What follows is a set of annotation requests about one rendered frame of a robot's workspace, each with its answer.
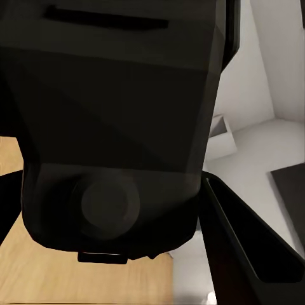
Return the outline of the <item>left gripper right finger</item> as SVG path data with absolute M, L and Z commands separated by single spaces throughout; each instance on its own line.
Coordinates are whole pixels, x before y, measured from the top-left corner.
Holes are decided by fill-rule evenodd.
M 216 305 L 305 305 L 305 260 L 210 172 L 198 216 Z

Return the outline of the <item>digital camera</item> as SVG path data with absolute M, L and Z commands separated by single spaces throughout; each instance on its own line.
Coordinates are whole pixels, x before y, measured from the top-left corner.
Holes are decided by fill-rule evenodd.
M 126 264 L 193 238 L 241 0 L 0 0 L 0 137 L 31 238 Z

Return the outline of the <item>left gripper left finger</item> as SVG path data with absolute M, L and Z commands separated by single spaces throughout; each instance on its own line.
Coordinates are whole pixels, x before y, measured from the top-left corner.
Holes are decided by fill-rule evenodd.
M 0 245 L 22 211 L 22 174 L 19 170 L 0 176 Z

